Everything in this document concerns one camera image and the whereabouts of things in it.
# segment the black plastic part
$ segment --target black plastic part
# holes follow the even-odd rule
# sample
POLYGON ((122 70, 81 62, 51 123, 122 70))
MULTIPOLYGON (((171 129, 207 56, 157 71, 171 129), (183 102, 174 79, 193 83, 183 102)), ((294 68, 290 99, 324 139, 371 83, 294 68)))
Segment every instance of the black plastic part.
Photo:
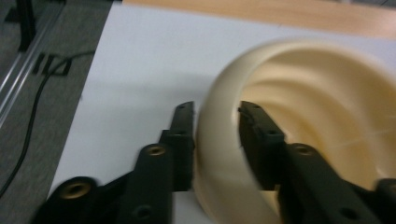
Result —
POLYGON ((96 187, 93 179, 76 177, 59 186, 40 207, 33 224, 169 224, 173 191, 187 190, 192 181, 193 102, 179 105, 170 130, 160 143, 140 150, 132 172, 96 187), (63 190, 87 183, 90 191, 74 199, 63 190))
POLYGON ((38 74, 38 72, 40 71, 40 65, 43 62, 44 58, 46 57, 45 53, 40 53, 37 57, 37 60, 35 61, 35 66, 32 70, 33 74, 38 74))
POLYGON ((67 74, 69 74, 70 68, 72 67, 72 62, 73 62, 73 60, 68 60, 66 62, 66 65, 64 66, 64 70, 62 71, 61 74, 58 74, 58 75, 64 76, 64 77, 67 76, 67 74))
POLYGON ((171 223, 173 151, 166 145, 149 145, 140 151, 121 198, 117 223, 171 223), (151 150, 162 154, 150 155, 151 150))
POLYGON ((304 209, 301 223, 380 223, 314 148, 304 144, 288 145, 282 159, 283 176, 288 180, 281 183, 279 194, 284 187, 295 190, 304 209))
POLYGON ((242 102, 238 111, 240 140, 251 170, 263 189, 274 190, 279 183, 278 153, 285 146, 285 134, 258 105, 242 102))
POLYGON ((374 191, 348 183, 382 223, 396 223, 396 179, 381 179, 374 191))
POLYGON ((96 182, 88 177, 75 177, 62 183, 40 207, 33 224, 58 224, 80 223, 86 212, 86 205, 89 203, 96 191, 96 182), (86 184, 90 190, 85 195, 75 199, 64 198, 63 191, 74 184, 86 184))
POLYGON ((26 51, 35 38, 35 17, 31 0, 16 0, 21 23, 21 44, 19 51, 26 51))
POLYGON ((380 223, 314 148, 287 145, 284 134, 258 105, 242 102, 239 112, 247 161, 263 189, 280 186, 285 224, 380 223))
POLYGON ((47 62, 46 62, 46 64, 44 65, 44 68, 43 68, 43 74, 48 74, 49 73, 49 70, 50 70, 50 66, 52 65, 52 62, 53 62, 53 60, 55 59, 55 57, 56 57, 56 55, 54 55, 54 54, 50 54, 49 55, 49 57, 47 58, 47 62))
POLYGON ((178 105, 170 129, 163 131, 160 138, 160 143, 166 144, 174 150, 173 191, 186 191, 191 188, 192 153, 194 150, 193 116, 193 102, 178 105))

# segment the gray carpet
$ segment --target gray carpet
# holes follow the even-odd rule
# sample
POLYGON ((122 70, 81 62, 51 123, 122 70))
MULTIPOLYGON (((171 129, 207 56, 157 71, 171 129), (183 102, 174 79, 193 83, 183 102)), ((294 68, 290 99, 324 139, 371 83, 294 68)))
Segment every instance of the gray carpet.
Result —
MULTIPOLYGON (((46 53, 69 56, 96 49, 110 2, 68 1, 50 33, 46 53)), ((73 61, 67 77, 49 79, 38 106, 24 164, 0 200, 0 223, 29 223, 50 189, 92 56, 73 61)), ((30 75, 0 129, 0 185, 21 154, 35 93, 43 75, 30 75)))

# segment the white paper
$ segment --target white paper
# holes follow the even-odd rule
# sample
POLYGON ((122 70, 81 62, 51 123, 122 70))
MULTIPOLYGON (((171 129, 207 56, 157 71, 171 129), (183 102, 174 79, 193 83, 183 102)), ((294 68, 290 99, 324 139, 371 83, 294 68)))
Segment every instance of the white paper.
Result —
MULTIPOLYGON (((156 143, 176 105, 203 101, 238 55, 285 38, 338 42, 396 69, 396 42, 280 24, 125 6, 111 8, 52 183, 74 176, 105 184, 131 171, 138 150, 156 143)), ((212 223, 191 192, 176 197, 175 223, 212 223)))

